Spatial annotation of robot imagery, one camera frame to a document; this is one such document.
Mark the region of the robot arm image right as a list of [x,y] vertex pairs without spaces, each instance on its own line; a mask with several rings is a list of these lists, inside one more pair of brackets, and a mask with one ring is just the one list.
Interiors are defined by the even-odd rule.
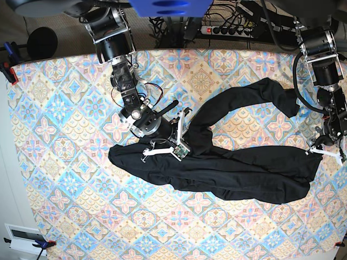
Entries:
[[[337,44],[330,29],[324,29],[306,38],[301,35],[305,26],[295,17],[295,35],[299,42],[300,53],[293,64],[293,85],[299,100],[310,110],[323,115],[323,129],[314,141],[315,146],[339,144],[346,136],[346,100],[339,82],[344,78],[337,53]],[[300,94],[297,83],[297,65],[303,57],[314,86],[318,87],[317,102],[321,109],[310,105]]]

